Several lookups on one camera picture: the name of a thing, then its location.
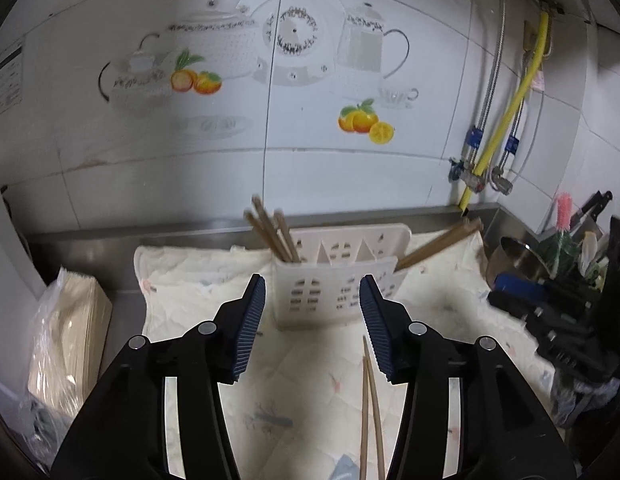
plastic bag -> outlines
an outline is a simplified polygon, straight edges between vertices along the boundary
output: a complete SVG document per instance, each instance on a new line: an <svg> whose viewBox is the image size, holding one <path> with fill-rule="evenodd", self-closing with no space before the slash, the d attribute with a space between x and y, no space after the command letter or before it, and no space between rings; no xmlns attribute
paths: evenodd
<svg viewBox="0 0 620 480"><path fill-rule="evenodd" d="M23 418L35 459L51 466L97 381L112 304L94 278L59 270L39 300Z"/></svg>

yellow lemon slice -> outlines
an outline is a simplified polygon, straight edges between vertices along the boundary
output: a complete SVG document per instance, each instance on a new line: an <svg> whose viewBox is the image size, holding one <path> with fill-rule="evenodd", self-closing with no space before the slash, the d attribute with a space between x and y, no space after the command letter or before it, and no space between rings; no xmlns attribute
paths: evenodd
<svg viewBox="0 0 620 480"><path fill-rule="evenodd" d="M388 123L375 123L370 128L368 137L375 144L387 144L394 137L394 128Z"/></svg>

yellow gas pipe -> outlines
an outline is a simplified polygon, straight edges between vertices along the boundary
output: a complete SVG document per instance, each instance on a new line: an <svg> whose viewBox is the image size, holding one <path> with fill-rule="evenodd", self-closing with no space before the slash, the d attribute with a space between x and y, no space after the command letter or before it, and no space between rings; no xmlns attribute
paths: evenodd
<svg viewBox="0 0 620 480"><path fill-rule="evenodd" d="M528 73L526 74L525 78L523 78L523 81L521 81L521 84L519 85L519 88L517 89L517 93L514 94L514 97L512 101L510 101L510 105L508 106L506 113L504 113L503 117L501 118L501 122L499 122L497 129L495 130L494 134L490 138L490 142L488 142L488 146L486 147L484 152L481 154L481 157L479 158L479 162L476 164L476 166L474 167L474 170L472 171L477 176L483 174L484 171L488 168L488 165L490 164L490 161L492 160L492 156L494 155L494 152L501 145L503 136L505 135L506 130L508 129L508 126L512 122L512 119L515 113L517 113L517 108L519 108L520 102L523 101L524 97L526 96L526 93L528 92L528 89L530 88L530 85L532 84L532 80L534 79L536 75L536 71L539 70L539 67L541 66L541 62L543 61L543 58L544 58L544 52L546 50L546 37L548 36L548 21L549 21L548 13L545 11L541 12L541 16L539 18L539 34L536 37L535 53L534 53L534 56L532 57L532 63L530 64L530 69L528 70ZM459 209L461 209L461 211L465 211L466 208L468 207L468 203L470 202L471 195L472 195L472 192L470 191L470 188L466 186L466 190L464 191L464 194L461 197L461 200L459 201Z"/></svg>

pink brush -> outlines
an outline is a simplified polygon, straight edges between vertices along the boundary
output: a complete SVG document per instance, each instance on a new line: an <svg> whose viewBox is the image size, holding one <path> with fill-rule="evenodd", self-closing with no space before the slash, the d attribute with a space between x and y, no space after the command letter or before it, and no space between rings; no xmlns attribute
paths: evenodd
<svg viewBox="0 0 620 480"><path fill-rule="evenodd" d="M559 233L559 240L552 264L551 278L555 278L559 271L559 259L564 244L565 233L570 230L570 216L572 215L572 197L570 193L560 193L556 198L556 230Z"/></svg>

utensil holder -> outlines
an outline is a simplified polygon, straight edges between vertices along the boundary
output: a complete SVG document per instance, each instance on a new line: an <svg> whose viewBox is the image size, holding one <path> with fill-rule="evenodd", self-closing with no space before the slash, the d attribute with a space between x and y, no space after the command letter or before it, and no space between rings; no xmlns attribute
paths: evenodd
<svg viewBox="0 0 620 480"><path fill-rule="evenodd" d="M410 241L404 224L290 230L300 264L274 260L274 313L280 328L314 328L361 318L359 282L375 277L385 298L409 269L394 272Z"/></svg>

